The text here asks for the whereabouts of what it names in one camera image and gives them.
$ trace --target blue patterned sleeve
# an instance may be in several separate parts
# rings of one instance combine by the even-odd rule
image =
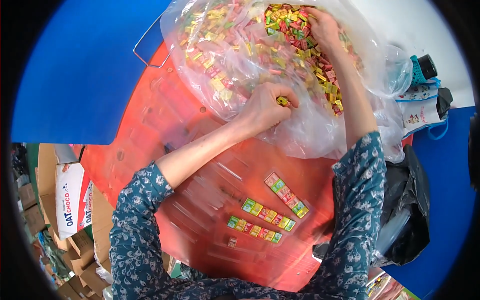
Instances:
[[[152,296],[170,281],[163,268],[154,213],[171,194],[173,190],[154,162],[136,172],[120,192],[110,232],[115,299]]]
[[[363,136],[332,169],[338,199],[335,230],[324,260],[305,291],[320,289],[341,299],[366,299],[386,181],[380,134]]]

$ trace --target hand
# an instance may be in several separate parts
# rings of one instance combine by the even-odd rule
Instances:
[[[338,38],[340,29],[335,19],[316,8],[307,7],[305,11],[314,16],[314,18],[308,17],[308,22],[312,26],[313,38],[318,42],[320,48],[328,55],[340,50],[342,48]]]
[[[243,110],[232,121],[245,130],[245,138],[256,136],[290,118],[291,109],[277,104],[279,96],[286,97],[293,107],[298,108],[298,97],[285,85],[264,83],[253,90]]]

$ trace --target blue panel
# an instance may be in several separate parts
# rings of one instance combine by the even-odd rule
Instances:
[[[132,49],[169,1],[65,1],[18,91],[14,142],[109,144],[145,65]],[[147,61],[161,35],[141,44]]]
[[[387,266],[388,274],[421,299],[429,299],[446,278],[470,226],[475,192],[468,174],[468,132],[475,107],[449,111],[446,135],[433,141],[416,132],[413,149],[430,182],[430,244],[413,262]]]

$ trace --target floral blouse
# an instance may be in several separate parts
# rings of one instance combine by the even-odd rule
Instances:
[[[385,160],[378,132],[360,140],[332,166],[340,199],[336,227],[318,271],[298,292],[264,287],[237,278],[174,279],[165,272],[154,217],[173,194],[152,162],[121,191],[113,213],[110,260],[114,299],[366,299],[368,268],[380,229]]]

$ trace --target teal crocheted bottle holder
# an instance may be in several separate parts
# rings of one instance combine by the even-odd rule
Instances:
[[[410,59],[413,62],[412,83],[410,87],[424,84],[425,82],[427,82],[427,80],[425,79],[421,71],[418,57],[416,55],[413,55],[412,57],[410,57]]]

